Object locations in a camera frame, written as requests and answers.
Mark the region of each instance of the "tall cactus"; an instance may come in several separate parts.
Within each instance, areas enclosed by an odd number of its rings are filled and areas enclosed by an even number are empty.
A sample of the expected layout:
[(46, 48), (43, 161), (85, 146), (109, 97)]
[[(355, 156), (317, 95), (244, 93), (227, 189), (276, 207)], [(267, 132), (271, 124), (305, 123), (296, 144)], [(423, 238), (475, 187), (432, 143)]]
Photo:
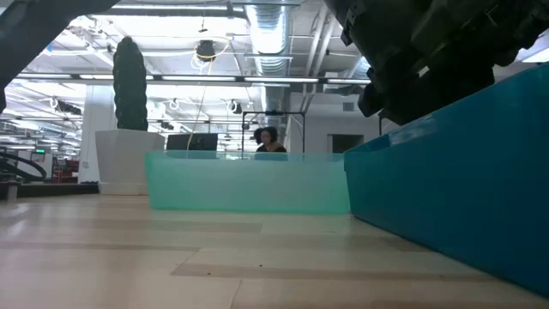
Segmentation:
[(126, 37), (114, 54), (114, 102), (117, 106), (117, 127), (127, 130), (148, 130), (147, 71), (137, 44)]

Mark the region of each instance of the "black frame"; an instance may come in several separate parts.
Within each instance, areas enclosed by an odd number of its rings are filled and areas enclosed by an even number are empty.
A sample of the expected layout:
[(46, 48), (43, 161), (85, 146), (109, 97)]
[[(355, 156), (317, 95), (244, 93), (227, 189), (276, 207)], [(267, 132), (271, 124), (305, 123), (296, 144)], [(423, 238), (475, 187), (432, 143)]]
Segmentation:
[(305, 153), (305, 112), (242, 112), (242, 154), (244, 154), (244, 134), (246, 133), (246, 116), (265, 115), (265, 116), (292, 116), (301, 115), (303, 118), (303, 153)]

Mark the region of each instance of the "person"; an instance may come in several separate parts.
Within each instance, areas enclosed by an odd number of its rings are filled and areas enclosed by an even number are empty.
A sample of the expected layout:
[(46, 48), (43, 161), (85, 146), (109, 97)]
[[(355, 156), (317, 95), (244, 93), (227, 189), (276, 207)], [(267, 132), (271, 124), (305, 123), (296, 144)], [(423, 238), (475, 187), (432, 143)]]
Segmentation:
[(262, 128), (259, 128), (254, 132), (254, 139), (256, 140), (257, 145), (261, 145), (261, 132), (263, 132)]
[(257, 149), (257, 152), (274, 152), (286, 153), (286, 149), (278, 142), (278, 131), (274, 127), (259, 129), (261, 131), (260, 139), (262, 146)]

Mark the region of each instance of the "dark hair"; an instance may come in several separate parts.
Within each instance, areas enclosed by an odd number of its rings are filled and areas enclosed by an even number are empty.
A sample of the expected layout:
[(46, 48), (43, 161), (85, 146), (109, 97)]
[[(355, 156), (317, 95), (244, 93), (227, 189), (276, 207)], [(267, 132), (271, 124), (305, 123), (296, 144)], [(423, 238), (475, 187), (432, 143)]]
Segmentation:
[(267, 131), (268, 134), (271, 135), (271, 142), (276, 142), (278, 140), (278, 131), (275, 127), (263, 128), (262, 132), (263, 131)]
[(261, 143), (261, 133), (263, 132), (262, 128), (257, 129), (254, 132), (254, 138), (256, 139), (257, 145)]

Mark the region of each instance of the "white pillar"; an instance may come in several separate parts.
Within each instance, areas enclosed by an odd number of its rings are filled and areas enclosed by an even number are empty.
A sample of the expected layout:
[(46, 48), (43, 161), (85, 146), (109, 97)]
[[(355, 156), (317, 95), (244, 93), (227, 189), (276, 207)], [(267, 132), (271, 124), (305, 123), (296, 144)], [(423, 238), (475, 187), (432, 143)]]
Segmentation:
[(116, 129), (112, 86), (87, 86), (78, 182), (100, 181), (95, 132)]

